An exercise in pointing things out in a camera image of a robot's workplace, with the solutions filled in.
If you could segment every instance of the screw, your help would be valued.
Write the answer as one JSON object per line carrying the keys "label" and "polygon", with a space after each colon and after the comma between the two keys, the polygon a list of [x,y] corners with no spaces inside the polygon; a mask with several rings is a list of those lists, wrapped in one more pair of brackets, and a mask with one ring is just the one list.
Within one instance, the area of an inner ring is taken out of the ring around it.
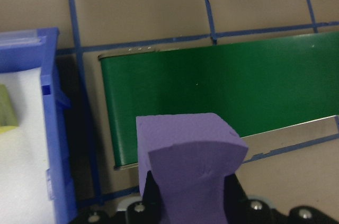
{"label": "screw", "polygon": [[251,202],[251,208],[254,210],[261,210],[263,209],[263,204],[258,200],[254,200]]}
{"label": "screw", "polygon": [[93,212],[93,215],[89,216],[88,223],[97,223],[100,220],[100,216],[97,215],[97,212]]}
{"label": "screw", "polygon": [[143,212],[143,211],[145,210],[145,206],[144,206],[142,203],[139,203],[138,205],[136,205],[136,206],[134,207],[134,210],[135,210],[136,212]]}
{"label": "screw", "polygon": [[302,208],[299,210],[299,216],[302,217],[303,219],[311,219],[312,213],[309,210]]}

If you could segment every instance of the purple foam block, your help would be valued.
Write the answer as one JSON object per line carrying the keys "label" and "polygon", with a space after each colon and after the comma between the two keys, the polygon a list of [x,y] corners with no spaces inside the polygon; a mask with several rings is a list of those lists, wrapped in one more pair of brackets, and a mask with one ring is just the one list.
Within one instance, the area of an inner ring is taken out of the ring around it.
{"label": "purple foam block", "polygon": [[137,117],[139,185],[151,171],[171,224],[227,223],[224,177],[233,174],[247,146],[213,113]]}

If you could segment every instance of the yellow-green sponge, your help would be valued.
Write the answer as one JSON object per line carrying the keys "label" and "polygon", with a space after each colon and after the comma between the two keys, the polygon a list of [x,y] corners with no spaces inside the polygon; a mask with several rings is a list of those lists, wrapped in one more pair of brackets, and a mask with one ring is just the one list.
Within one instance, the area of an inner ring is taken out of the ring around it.
{"label": "yellow-green sponge", "polygon": [[0,134],[19,126],[10,96],[5,85],[0,84]]}

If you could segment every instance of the blue plastic bin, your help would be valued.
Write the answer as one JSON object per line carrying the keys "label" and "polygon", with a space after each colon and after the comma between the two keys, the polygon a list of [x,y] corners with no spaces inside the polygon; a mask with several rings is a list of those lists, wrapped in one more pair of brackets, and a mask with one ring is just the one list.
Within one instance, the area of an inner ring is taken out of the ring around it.
{"label": "blue plastic bin", "polygon": [[76,217],[77,209],[63,114],[64,109],[70,107],[70,101],[60,89],[55,64],[59,31],[57,28],[47,28],[32,30],[30,33],[35,33],[35,36],[24,38],[18,32],[16,43],[6,40],[1,43],[0,40],[0,73],[41,67],[40,81],[50,164],[46,171],[47,183],[50,199],[54,203],[56,223],[66,224]]}

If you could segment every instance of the green conveyor belt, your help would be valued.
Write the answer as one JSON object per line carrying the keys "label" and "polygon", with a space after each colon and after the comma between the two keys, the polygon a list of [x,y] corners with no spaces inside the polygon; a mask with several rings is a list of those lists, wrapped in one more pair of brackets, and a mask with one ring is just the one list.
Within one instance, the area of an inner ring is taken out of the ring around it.
{"label": "green conveyor belt", "polygon": [[339,32],[115,56],[101,65],[116,166],[138,160],[138,115],[213,112],[243,137],[339,114]]}

